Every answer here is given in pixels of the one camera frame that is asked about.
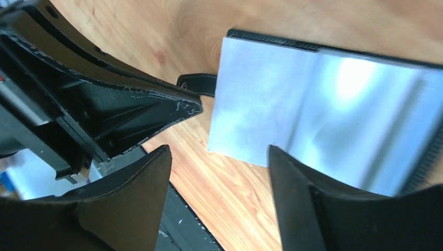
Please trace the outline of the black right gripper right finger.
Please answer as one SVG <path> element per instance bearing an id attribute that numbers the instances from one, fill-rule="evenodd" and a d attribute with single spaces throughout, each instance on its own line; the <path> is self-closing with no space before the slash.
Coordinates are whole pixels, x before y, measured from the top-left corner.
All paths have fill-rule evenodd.
<path id="1" fill-rule="evenodd" d="M 389 197 L 268 148 L 283 250 L 442 250 L 442 185 Z"/>

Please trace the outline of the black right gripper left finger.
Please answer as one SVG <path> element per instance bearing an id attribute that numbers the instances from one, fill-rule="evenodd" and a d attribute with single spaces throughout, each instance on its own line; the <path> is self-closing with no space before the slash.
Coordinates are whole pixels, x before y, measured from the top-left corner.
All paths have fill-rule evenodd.
<path id="1" fill-rule="evenodd" d="M 171 165 L 161 145 L 62 196 L 1 198 L 1 250 L 154 250 Z"/>

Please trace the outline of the black leather card holder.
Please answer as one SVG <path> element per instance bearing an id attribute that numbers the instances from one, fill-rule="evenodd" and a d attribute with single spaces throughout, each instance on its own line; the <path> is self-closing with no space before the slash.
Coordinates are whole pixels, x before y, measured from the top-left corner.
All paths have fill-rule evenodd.
<path id="1" fill-rule="evenodd" d="M 230 29 L 217 75 L 178 86 L 214 98 L 207 149 L 267 166 L 276 145 L 348 185 L 418 190 L 442 151 L 442 65 Z"/>

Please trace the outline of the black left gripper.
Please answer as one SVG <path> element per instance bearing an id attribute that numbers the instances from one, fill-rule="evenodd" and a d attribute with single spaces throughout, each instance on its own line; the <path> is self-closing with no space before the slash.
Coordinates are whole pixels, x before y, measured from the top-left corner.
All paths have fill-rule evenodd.
<path id="1" fill-rule="evenodd" d="M 1 8 L 1 155 L 77 174 L 203 111 L 198 94 L 103 52 L 50 1 Z"/>

